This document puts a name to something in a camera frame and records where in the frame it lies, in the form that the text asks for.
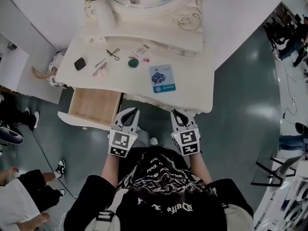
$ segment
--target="black shorts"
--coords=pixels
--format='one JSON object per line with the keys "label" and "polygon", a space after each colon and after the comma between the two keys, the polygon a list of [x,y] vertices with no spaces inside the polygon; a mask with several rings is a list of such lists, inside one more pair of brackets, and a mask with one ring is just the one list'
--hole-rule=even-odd
{"label": "black shorts", "polygon": [[39,169],[27,172],[18,177],[18,179],[26,188],[40,212],[59,203],[60,191],[46,186],[44,177]]}

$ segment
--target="open drawer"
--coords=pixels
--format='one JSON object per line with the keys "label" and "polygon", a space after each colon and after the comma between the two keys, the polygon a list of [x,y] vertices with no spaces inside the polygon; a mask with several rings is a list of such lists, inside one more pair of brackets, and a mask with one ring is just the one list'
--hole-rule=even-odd
{"label": "open drawer", "polygon": [[110,130],[121,95],[121,92],[111,90],[76,88],[68,114],[58,112],[58,116],[73,126]]}

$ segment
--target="flower vase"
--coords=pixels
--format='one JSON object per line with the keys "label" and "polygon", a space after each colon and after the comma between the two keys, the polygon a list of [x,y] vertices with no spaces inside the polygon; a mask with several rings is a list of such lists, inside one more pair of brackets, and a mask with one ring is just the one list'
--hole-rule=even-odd
{"label": "flower vase", "polygon": [[92,1],[96,20],[102,32],[109,32],[115,28],[116,20],[107,0]]}

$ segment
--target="foot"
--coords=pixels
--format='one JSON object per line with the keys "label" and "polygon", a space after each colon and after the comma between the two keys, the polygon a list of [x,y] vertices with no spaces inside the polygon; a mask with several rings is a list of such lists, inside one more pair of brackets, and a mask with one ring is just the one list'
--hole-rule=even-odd
{"label": "foot", "polygon": [[275,54],[275,58],[276,58],[279,62],[282,61],[282,60],[279,58],[279,55],[278,55],[278,54]]}
{"label": "foot", "polygon": [[64,195],[66,194],[66,190],[61,189],[61,190],[59,190],[59,192],[60,192],[60,194],[61,194],[61,196],[60,196],[60,199],[61,199],[61,198],[63,198]]}
{"label": "foot", "polygon": [[64,178],[64,169],[65,169],[65,161],[63,159],[60,159],[60,161],[58,162],[58,167],[55,170],[57,173],[61,175],[59,179]]}
{"label": "foot", "polygon": [[28,112],[29,115],[30,115],[30,109],[29,109],[29,107],[27,107],[27,108],[25,109],[25,112]]}
{"label": "foot", "polygon": [[151,145],[158,145],[158,140],[157,140],[157,138],[151,138],[151,139],[150,139],[150,144],[151,144]]}
{"label": "foot", "polygon": [[38,111],[34,112],[34,116],[35,116],[35,118],[37,120],[35,122],[34,128],[37,128],[38,127],[38,123],[39,123],[39,112]]}

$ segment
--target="white vanity table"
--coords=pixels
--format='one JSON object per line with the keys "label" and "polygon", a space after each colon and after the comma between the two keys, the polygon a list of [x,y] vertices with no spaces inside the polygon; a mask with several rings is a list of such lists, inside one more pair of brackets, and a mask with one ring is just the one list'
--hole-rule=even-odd
{"label": "white vanity table", "polygon": [[[72,40],[56,80],[78,89],[115,91],[115,96],[117,92],[130,94],[134,99],[169,109],[209,113],[213,105],[214,68],[212,47],[203,43],[202,38],[202,1],[171,0],[158,7],[144,8],[143,4],[141,9],[135,4],[130,7],[109,0],[106,4],[110,4],[114,12],[116,27],[102,32],[94,18],[88,19]],[[144,39],[154,41],[157,47],[146,53],[148,63],[140,62],[137,68],[131,68],[128,66],[131,52],[139,48]],[[120,49],[115,53],[119,61],[107,53],[116,49]],[[87,65],[77,71],[74,62],[80,57]],[[93,77],[94,66],[105,58],[107,75]],[[154,93],[149,68],[165,64],[172,66],[176,91]],[[118,110],[118,103],[115,102],[114,110]],[[59,112],[58,115],[71,125],[110,127],[109,122],[96,122],[76,114]]]}

